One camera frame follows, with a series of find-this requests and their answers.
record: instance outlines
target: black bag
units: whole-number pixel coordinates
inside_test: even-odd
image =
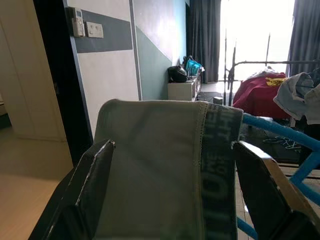
[[[188,80],[187,72],[181,65],[171,66],[167,69],[169,83],[185,83]]]

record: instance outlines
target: teal wall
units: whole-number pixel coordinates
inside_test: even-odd
[[[167,100],[167,68],[177,64],[177,57],[182,63],[186,55],[186,0],[134,0],[133,5],[142,100]],[[176,39],[165,30],[155,31],[172,21]],[[168,39],[177,44],[171,46]]]
[[[167,68],[172,65],[150,39],[136,27],[142,100],[168,99]]]

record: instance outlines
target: blue metal frame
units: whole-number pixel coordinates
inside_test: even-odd
[[[295,131],[292,128],[282,126],[273,121],[267,121],[263,118],[252,116],[245,113],[243,115],[243,123],[264,129],[283,137],[287,137],[307,148],[313,152],[299,167],[299,169],[290,178],[290,181],[311,201],[320,206],[320,194],[303,183],[303,180],[308,174],[320,164],[320,141],[305,135],[302,132]],[[239,229],[244,231],[253,239],[258,239],[257,232],[241,218],[237,218]]]

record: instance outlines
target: gray fabric cover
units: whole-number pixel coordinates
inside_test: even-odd
[[[200,162],[208,106],[120,100],[102,106],[94,141],[112,139],[116,148],[97,239],[204,239]]]

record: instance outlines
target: gray stripe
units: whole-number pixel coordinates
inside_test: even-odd
[[[75,37],[78,53],[131,50],[130,22],[82,10],[84,22],[102,24],[104,38]]]
[[[138,47],[137,47],[136,23],[135,23],[135,13],[134,13],[133,0],[129,0],[129,5],[130,5],[131,32],[132,32],[132,41],[133,41],[133,54],[134,54],[134,63],[135,63],[136,84],[138,87],[138,97],[139,97],[139,100],[141,101],[142,100],[142,93],[141,93],[140,69],[139,69],[139,60],[138,60]]]

